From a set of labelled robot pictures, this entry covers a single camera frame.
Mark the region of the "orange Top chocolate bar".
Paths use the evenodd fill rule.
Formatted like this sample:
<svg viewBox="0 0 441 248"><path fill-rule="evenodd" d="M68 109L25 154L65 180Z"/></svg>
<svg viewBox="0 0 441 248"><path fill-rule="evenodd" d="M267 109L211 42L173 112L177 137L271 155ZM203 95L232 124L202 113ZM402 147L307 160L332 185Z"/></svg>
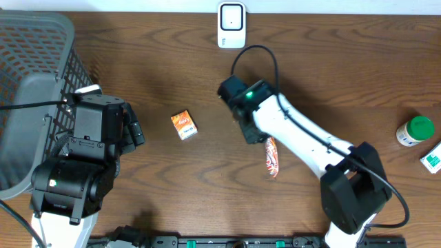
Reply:
<svg viewBox="0 0 441 248"><path fill-rule="evenodd" d="M265 141L266 167L273 178L279 173L278 150L273 137L269 137Z"/></svg>

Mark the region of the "small orange box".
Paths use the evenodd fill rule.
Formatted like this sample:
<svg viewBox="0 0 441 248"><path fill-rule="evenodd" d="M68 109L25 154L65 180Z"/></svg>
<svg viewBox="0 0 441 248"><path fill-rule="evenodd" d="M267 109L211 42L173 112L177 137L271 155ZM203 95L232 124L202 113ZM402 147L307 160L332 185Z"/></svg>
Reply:
<svg viewBox="0 0 441 248"><path fill-rule="evenodd" d="M197 127L187 110L173 115L171 120L182 141L198 133Z"/></svg>

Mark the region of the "green-capped white bottle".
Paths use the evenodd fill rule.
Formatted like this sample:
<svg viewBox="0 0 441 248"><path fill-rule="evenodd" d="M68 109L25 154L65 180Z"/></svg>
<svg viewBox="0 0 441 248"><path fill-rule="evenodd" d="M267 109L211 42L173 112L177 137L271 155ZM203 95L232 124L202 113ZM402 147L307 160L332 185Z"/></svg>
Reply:
<svg viewBox="0 0 441 248"><path fill-rule="evenodd" d="M434 134L433 122L425 116L416 116L397 129L396 138L401 145L413 147L430 139Z"/></svg>

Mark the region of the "white medicine box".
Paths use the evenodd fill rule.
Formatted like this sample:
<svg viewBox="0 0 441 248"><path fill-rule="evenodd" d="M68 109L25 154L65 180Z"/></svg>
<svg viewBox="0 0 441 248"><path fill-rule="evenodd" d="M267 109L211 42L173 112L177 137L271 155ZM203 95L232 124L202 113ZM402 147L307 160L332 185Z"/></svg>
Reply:
<svg viewBox="0 0 441 248"><path fill-rule="evenodd" d="M420 159L420 162L432 173L436 174L440 171L440 153L441 143L438 143L428 154Z"/></svg>

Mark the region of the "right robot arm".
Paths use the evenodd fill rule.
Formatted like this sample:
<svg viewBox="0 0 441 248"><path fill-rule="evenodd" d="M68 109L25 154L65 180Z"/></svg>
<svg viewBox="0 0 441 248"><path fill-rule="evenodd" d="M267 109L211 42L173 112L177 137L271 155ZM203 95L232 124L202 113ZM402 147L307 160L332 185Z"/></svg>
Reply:
<svg viewBox="0 0 441 248"><path fill-rule="evenodd" d="M326 247L358 247L369 223L392 197L376 149L354 146L309 120L266 81L247 86L236 76L218 95L232 111L249 144L273 137L293 152L320 181L322 209L331 224Z"/></svg>

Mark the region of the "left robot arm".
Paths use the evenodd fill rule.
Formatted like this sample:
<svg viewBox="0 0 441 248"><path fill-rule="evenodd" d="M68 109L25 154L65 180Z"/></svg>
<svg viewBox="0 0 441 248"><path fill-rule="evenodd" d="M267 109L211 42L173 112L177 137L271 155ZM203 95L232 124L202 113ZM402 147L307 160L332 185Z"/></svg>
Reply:
<svg viewBox="0 0 441 248"><path fill-rule="evenodd" d="M66 103L74 112L73 130L31 177L37 247L86 247L121 155L145 142L132 106L123 99L69 94Z"/></svg>

